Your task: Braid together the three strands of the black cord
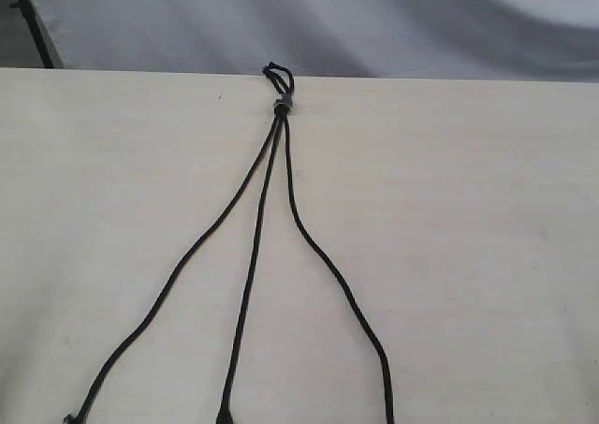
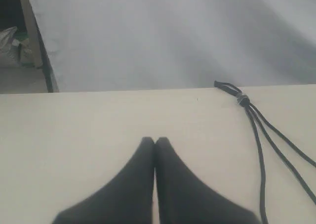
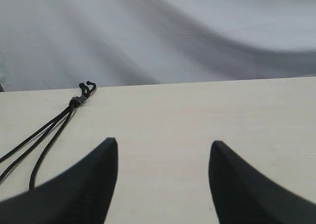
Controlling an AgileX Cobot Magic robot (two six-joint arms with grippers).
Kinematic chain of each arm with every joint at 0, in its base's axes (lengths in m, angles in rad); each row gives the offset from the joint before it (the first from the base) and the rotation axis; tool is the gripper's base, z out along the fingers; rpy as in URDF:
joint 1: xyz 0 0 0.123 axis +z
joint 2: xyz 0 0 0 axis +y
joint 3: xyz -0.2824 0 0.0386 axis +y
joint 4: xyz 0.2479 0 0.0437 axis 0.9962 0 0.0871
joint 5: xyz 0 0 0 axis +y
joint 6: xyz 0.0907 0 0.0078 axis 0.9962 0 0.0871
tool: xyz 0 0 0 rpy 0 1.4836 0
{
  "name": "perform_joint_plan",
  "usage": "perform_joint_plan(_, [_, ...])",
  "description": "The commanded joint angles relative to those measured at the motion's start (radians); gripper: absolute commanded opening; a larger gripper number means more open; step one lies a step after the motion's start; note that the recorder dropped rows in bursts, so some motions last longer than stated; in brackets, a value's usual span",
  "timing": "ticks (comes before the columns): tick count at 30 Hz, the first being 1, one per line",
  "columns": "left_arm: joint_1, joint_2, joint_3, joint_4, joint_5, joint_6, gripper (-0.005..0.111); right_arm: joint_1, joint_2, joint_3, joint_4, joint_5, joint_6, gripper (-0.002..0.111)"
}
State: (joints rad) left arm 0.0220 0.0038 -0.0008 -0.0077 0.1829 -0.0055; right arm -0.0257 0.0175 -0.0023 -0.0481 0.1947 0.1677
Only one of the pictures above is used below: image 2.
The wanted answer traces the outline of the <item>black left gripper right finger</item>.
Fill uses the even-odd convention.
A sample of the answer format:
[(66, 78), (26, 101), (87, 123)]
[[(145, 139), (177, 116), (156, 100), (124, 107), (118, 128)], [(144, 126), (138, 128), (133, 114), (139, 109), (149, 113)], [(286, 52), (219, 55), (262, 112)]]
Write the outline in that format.
[(166, 137), (155, 144), (159, 219), (162, 224), (258, 224), (256, 215), (204, 184)]

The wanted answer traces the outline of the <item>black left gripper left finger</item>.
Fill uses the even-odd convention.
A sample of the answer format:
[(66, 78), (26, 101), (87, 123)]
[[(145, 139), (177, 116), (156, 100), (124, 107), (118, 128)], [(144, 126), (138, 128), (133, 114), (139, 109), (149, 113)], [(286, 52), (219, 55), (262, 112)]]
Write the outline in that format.
[(142, 138), (137, 150), (104, 187), (60, 212), (55, 224), (150, 224), (154, 188), (154, 141)]

